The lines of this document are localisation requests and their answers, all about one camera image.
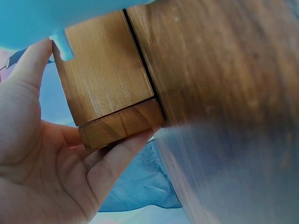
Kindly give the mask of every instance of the blurred wooden surface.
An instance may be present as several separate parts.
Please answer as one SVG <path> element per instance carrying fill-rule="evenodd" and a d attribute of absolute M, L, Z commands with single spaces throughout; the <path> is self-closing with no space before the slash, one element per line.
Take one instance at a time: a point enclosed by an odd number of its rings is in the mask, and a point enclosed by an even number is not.
<path fill-rule="evenodd" d="M 54 57 L 77 126 L 149 99 L 153 91 L 122 12 L 66 30 L 75 58 Z"/>
<path fill-rule="evenodd" d="M 165 122 L 156 99 L 150 99 L 127 109 L 94 120 L 79 127 L 84 145 L 88 150 L 100 149 Z"/>
<path fill-rule="evenodd" d="M 159 0 L 128 10 L 194 224 L 299 223 L 295 0 Z"/>

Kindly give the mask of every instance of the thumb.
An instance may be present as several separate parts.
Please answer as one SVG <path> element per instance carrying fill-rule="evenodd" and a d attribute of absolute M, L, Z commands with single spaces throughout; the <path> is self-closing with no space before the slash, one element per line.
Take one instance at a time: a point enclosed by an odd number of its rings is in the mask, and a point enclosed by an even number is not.
<path fill-rule="evenodd" d="M 51 54 L 52 41 L 49 39 L 31 45 L 19 59 L 10 77 L 33 86 L 39 91 L 43 71 Z"/>

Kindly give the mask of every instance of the finger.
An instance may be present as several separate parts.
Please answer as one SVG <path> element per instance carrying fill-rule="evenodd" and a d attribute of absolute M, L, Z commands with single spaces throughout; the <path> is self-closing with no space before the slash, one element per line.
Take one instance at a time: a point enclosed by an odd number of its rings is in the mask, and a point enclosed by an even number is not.
<path fill-rule="evenodd" d="M 11 78 L 16 78 L 36 89 L 40 89 L 43 71 L 52 54 L 52 41 L 40 41 L 28 47 L 16 64 Z"/>
<path fill-rule="evenodd" d="M 77 127 L 57 125 L 64 136 L 65 143 L 69 148 L 82 147 L 83 141 Z"/>
<path fill-rule="evenodd" d="M 92 167 L 94 167 L 95 164 L 102 160 L 104 156 L 106 156 L 115 146 L 117 146 L 120 143 L 121 141 L 113 142 L 107 145 L 106 147 L 103 147 L 100 150 L 93 151 L 91 153 L 89 153 L 88 150 L 85 150 L 85 158 L 83 159 L 85 167 L 87 167 L 88 170 L 90 170 Z"/>
<path fill-rule="evenodd" d="M 87 181 L 100 203 L 105 200 L 116 180 L 153 134 L 153 130 L 148 130 L 128 138 L 114 147 L 88 172 Z"/>
<path fill-rule="evenodd" d="M 63 135 L 64 141 L 69 148 L 82 148 L 83 141 L 80 136 L 79 130 L 77 127 L 70 127 L 66 125 L 58 125 L 48 121 L 43 120 L 43 123 L 53 128 L 53 130 L 59 130 Z"/>

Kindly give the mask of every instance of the wooden base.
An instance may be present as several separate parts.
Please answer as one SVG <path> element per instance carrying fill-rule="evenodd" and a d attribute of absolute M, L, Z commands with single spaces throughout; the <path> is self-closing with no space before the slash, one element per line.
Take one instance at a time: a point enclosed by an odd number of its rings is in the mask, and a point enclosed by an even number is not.
<path fill-rule="evenodd" d="M 164 123 L 161 107 L 156 99 L 118 111 L 79 127 L 87 150 L 104 146 L 160 126 Z"/>

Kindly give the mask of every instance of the wooden block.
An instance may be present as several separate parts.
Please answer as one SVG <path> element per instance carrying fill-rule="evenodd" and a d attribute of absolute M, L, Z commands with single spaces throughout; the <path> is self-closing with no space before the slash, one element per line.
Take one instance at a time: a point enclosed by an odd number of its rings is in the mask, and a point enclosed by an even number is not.
<path fill-rule="evenodd" d="M 123 12 L 66 30 L 75 58 L 53 49 L 64 93 L 77 126 L 151 98 L 154 94 Z"/>
<path fill-rule="evenodd" d="M 94 120 L 79 127 L 87 150 L 100 149 L 109 143 L 160 126 L 164 116 L 156 99 Z"/>
<path fill-rule="evenodd" d="M 193 224 L 299 223 L 298 9 L 158 0 L 128 11 L 172 126 L 155 140 Z"/>

